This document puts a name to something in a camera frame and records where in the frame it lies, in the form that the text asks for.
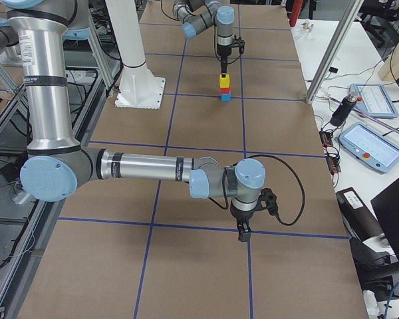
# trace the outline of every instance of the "stacked blocks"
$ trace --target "stacked blocks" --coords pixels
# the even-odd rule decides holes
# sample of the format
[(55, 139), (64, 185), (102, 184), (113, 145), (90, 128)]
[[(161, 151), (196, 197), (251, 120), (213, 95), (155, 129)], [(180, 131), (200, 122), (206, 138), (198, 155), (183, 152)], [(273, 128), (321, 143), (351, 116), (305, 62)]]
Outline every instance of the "stacked blocks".
[(219, 85), (220, 85), (220, 94), (222, 101), (230, 101), (231, 100), (231, 78), (228, 74), (224, 77), (220, 74), (219, 77)]

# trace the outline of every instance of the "red object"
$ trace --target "red object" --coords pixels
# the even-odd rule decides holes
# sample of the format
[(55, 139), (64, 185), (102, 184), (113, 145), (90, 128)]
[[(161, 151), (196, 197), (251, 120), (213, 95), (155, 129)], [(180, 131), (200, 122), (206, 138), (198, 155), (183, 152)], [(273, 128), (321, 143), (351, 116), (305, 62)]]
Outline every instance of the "red object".
[(291, 11), (291, 14), (290, 14), (290, 27), (295, 26), (297, 19), (299, 18), (299, 15), (300, 15), (302, 4), (303, 4), (303, 0), (295, 0), (294, 5), (293, 5), (293, 10)]
[(231, 92), (231, 88), (220, 88), (221, 94), (229, 94)]

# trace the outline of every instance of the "black monitor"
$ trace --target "black monitor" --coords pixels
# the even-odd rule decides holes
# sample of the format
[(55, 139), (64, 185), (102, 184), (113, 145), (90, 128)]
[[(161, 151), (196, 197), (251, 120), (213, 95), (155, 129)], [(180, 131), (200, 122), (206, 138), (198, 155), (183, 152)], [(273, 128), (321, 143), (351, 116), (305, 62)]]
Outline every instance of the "black monitor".
[[(399, 178), (379, 193), (372, 201), (372, 208), (399, 260)], [(380, 276), (399, 273), (399, 261), (388, 266), (380, 267)]]

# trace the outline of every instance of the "blue cable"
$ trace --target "blue cable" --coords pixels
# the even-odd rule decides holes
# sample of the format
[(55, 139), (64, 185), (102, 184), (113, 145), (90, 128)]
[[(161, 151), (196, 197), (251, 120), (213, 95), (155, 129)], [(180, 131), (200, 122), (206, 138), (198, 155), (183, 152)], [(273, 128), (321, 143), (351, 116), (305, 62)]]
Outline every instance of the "blue cable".
[(387, 299), (387, 303), (386, 303), (386, 309), (385, 309), (385, 311), (384, 311), (384, 317), (383, 317), (383, 319), (387, 319), (388, 304), (390, 303), (390, 300), (392, 299), (393, 294), (394, 294), (395, 290), (398, 288), (398, 286), (399, 286), (399, 281), (398, 281), (397, 284), (395, 284), (395, 285), (393, 286), (392, 290), (390, 291), (390, 294), (388, 295), (388, 299)]

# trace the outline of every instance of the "white table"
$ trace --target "white table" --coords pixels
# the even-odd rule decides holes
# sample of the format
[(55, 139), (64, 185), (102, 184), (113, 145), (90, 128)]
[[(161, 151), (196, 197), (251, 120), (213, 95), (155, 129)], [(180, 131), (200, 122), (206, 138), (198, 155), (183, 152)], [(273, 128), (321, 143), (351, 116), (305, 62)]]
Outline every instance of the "white table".
[[(338, 22), (311, 21), (314, 25), (311, 32), (302, 30), (301, 24), (304, 22), (304, 20), (298, 20), (297, 25), (292, 29), (292, 32), (297, 52), (299, 54), (299, 60), (302, 64), (303, 75), (306, 80), (312, 80)], [(378, 64), (378, 61), (381, 61), (380, 55), (377, 53), (368, 35), (360, 23), (353, 23), (332, 64), (333, 67), (338, 69), (338, 73), (332, 74), (331, 78), (335, 75), (360, 73), (367, 68), (372, 68)], [(326, 90), (333, 98), (342, 100), (343, 97), (347, 95), (348, 89), (335, 88), (331, 86), (349, 87), (352, 83), (365, 83), (366, 81), (368, 81), (368, 84), (390, 83), (383, 82), (378, 77), (378, 70), (382, 65), (383, 62), (381, 61), (375, 70), (371, 69), (360, 75), (337, 77), (334, 80), (326, 80), (323, 82), (323, 90), (319, 92), (319, 96), (324, 96), (324, 91)], [(396, 83), (387, 85), (386, 89), (392, 100), (399, 100), (399, 87)], [(332, 102), (331, 108), (333, 111), (336, 107), (337, 105)], [(399, 103), (395, 103), (395, 107), (399, 112)], [(332, 111), (329, 108), (327, 100), (315, 99), (313, 102), (313, 109), (317, 116), (321, 116), (324, 119), (325, 123), (330, 120)], [(396, 128), (399, 126), (399, 117), (393, 120), (382, 121)], [(388, 132), (386, 128), (383, 128), (366, 118), (361, 118), (354, 112), (352, 112), (348, 117), (344, 129), (347, 129), (356, 122), (365, 123), (367, 126), (381, 134)], [(321, 121), (319, 119), (317, 119), (317, 124), (318, 127), (321, 126)], [(340, 130), (336, 131), (335, 136), (338, 136), (339, 132)], [(399, 146), (398, 134), (390, 133), (387, 138)], [(334, 138), (333, 141), (339, 148), (336, 138)], [(371, 199), (399, 178), (399, 163), (388, 173), (380, 174), (368, 169), (364, 164), (360, 163), (355, 157), (343, 149), (340, 149), (340, 157), (342, 172), (339, 174), (339, 181), (335, 191), (347, 187), (353, 187), (365, 202), (366, 206), (372, 211), (370, 204)], [(383, 250), (383, 247), (380, 246), (379, 242), (375, 239), (369, 240), (367, 244), (376, 251)], [(399, 300), (391, 301), (390, 305), (393, 306), (393, 309), (389, 311), (388, 317), (397, 318), (397, 316), (399, 316)], [(380, 308), (384, 307), (383, 303), (380, 303), (379, 306)]]

